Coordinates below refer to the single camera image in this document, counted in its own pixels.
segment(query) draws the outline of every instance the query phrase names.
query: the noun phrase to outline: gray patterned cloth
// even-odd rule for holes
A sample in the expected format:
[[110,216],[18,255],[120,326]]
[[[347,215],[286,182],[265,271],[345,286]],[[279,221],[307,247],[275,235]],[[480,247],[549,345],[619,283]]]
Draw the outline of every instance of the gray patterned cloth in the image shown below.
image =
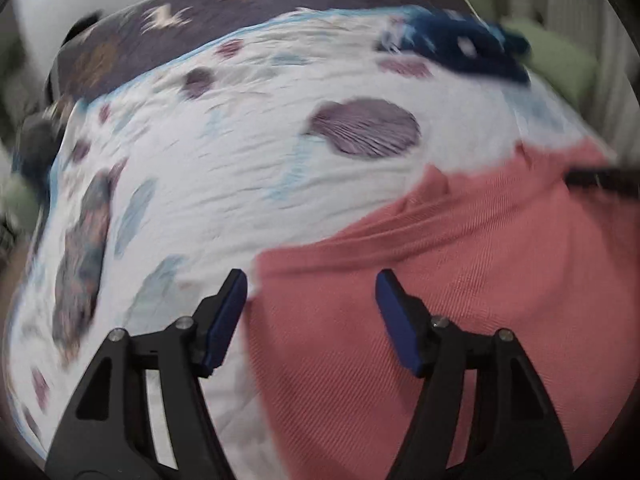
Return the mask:
[[415,4],[470,12],[465,0],[147,0],[67,43],[56,60],[57,94],[89,101],[182,54],[298,7],[372,9]]

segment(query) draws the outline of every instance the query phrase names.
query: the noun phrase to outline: dark blue cloth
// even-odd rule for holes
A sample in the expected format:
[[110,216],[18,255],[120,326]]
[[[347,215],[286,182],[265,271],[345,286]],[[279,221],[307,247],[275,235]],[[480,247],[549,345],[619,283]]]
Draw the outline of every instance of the dark blue cloth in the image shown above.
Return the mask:
[[383,50],[411,50],[454,72],[529,83],[529,74],[514,58],[529,51],[529,42],[500,25],[448,10],[420,9],[396,27],[382,37]]

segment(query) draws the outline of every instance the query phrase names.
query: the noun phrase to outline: pink garment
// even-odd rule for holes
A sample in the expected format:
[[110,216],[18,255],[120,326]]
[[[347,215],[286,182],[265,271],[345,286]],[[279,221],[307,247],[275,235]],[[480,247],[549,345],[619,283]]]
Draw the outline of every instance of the pink garment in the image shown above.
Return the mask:
[[[376,305],[384,267],[464,330],[515,330],[574,465],[598,445],[639,375],[640,207],[569,192],[569,163],[602,156],[588,142],[519,147],[473,177],[428,168],[408,196],[335,237],[258,258],[250,357],[292,480],[384,479],[402,443],[421,381],[400,366]],[[450,464],[466,448],[468,379]]]

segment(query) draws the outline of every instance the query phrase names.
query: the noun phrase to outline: blue gripper pad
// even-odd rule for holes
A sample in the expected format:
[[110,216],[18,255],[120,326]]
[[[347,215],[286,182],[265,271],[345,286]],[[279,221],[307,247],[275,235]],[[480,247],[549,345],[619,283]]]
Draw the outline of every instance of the blue gripper pad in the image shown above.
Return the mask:
[[223,298],[220,310],[207,333],[207,352],[202,365],[213,372],[225,360],[226,351],[231,343],[231,338],[238,325],[242,308],[246,303],[247,280],[246,274],[238,270],[231,290]]
[[[392,270],[381,270],[376,277],[376,302],[380,314],[385,320],[386,332],[396,349],[396,354],[403,367],[408,368],[416,376],[420,376],[423,362],[418,354],[418,333],[406,308],[407,294],[402,289]],[[428,318],[427,309],[424,315]]]

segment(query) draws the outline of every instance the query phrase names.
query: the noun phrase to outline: white bird print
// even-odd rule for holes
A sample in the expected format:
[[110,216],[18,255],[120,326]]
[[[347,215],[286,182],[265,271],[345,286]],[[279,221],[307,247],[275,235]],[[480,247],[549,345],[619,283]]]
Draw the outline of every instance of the white bird print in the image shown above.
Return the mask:
[[164,4],[163,6],[146,10],[143,15],[146,16],[145,19],[148,20],[148,23],[142,28],[142,33],[144,34],[154,28],[181,27],[189,23],[191,20],[183,20],[180,18],[180,15],[189,9],[191,9],[191,7],[185,7],[173,16],[171,15],[171,4]]

